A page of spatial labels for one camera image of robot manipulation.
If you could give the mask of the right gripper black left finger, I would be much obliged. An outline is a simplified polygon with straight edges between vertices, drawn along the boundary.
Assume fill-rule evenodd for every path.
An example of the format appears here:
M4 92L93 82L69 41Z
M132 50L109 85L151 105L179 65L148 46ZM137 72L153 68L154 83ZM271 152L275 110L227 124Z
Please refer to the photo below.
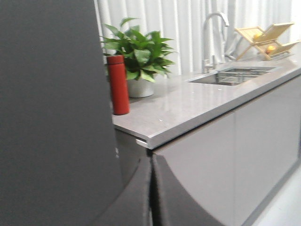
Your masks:
M140 157L127 181L122 182L120 161L113 154L91 159L91 226L150 225L151 160Z

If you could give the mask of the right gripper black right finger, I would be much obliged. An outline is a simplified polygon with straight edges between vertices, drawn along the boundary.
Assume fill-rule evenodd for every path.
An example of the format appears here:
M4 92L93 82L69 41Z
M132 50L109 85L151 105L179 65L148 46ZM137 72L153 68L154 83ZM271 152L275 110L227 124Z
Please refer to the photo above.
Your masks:
M151 212L154 226L221 226L184 189L163 156L151 159Z

